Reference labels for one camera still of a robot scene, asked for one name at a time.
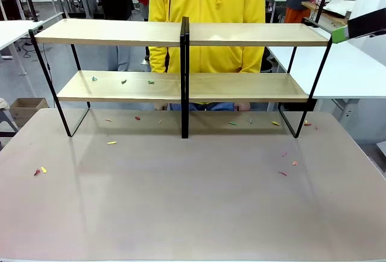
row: orange pants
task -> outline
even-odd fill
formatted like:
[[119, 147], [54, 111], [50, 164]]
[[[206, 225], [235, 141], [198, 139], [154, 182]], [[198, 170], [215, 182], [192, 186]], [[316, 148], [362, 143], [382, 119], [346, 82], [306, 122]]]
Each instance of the orange pants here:
[[311, 10], [293, 10], [292, 8], [288, 8], [285, 12], [285, 20], [286, 24], [296, 24], [301, 23], [303, 18], [309, 18], [311, 15]]

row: yellow sleeve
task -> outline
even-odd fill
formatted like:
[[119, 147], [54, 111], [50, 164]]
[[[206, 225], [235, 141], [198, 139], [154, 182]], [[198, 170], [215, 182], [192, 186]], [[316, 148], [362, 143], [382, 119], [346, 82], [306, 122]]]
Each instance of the yellow sleeve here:
[[[167, 0], [150, 0], [149, 1], [149, 21], [166, 22]], [[150, 67], [152, 72], [165, 73], [166, 48], [158, 46], [149, 47], [150, 50]]]
[[[244, 0], [244, 23], [265, 23], [265, 0]], [[264, 47], [244, 47], [243, 73], [259, 73]]]

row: shelf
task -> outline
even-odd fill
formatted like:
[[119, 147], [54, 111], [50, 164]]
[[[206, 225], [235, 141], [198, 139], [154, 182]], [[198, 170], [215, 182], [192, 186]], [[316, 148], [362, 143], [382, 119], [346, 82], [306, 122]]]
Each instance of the shelf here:
[[[40, 43], [180, 46], [180, 23], [62, 19], [36, 35]], [[190, 24], [190, 46], [326, 46], [303, 24]]]
[[180, 46], [181, 24], [173, 22], [62, 19], [36, 35], [38, 43], [107, 46]]
[[57, 94], [60, 101], [166, 102], [181, 100], [180, 76], [143, 72], [78, 71]]
[[289, 74], [191, 74], [190, 102], [306, 102]]
[[[60, 101], [179, 103], [180, 76], [142, 72], [79, 71]], [[306, 102], [288, 74], [191, 74], [190, 102]]]
[[190, 24], [190, 46], [327, 46], [304, 24]]

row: floor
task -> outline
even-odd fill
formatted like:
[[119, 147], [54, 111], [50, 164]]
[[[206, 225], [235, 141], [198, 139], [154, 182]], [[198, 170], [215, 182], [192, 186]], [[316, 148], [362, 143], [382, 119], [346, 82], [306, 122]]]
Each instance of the floor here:
[[[36, 5], [39, 11], [39, 19], [44, 20], [55, 14], [52, 5]], [[132, 19], [142, 21], [138, 11], [134, 11]], [[0, 59], [0, 97], [5, 99], [10, 105], [20, 97], [40, 97], [46, 98], [50, 107], [54, 107], [54, 100], [49, 91], [43, 71], [37, 61], [32, 46], [25, 45], [29, 39], [22, 39], [18, 44], [21, 49], [19, 55], [22, 63], [28, 72], [26, 76], [19, 76], [18, 69], [12, 60]], [[105, 46], [77, 45], [78, 58], [83, 70], [106, 70], [107, 48]], [[61, 90], [67, 81], [73, 76], [77, 68], [69, 45], [49, 44], [44, 47], [46, 58], [51, 68], [52, 80], [56, 92]], [[144, 47], [132, 47], [130, 53], [129, 71], [147, 72], [150, 71], [148, 65], [141, 65], [145, 57]], [[63, 107], [85, 107], [85, 103], [63, 102]], [[127, 109], [127, 110], [154, 110], [152, 103], [92, 103], [93, 108], [99, 109]], [[266, 110], [266, 103], [252, 104], [253, 110]], [[8, 124], [0, 124], [0, 131], [10, 131]], [[0, 138], [2, 145], [9, 142], [10, 138]], [[379, 149], [374, 145], [366, 145], [365, 152], [372, 157], [382, 171], [386, 170], [386, 159], [381, 158]]]

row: green and black object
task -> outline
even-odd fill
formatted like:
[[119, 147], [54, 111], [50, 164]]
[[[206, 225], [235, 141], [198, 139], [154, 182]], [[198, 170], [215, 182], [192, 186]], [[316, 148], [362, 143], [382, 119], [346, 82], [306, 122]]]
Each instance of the green and black object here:
[[386, 8], [350, 19], [345, 27], [332, 32], [332, 42], [341, 43], [357, 37], [386, 34]]

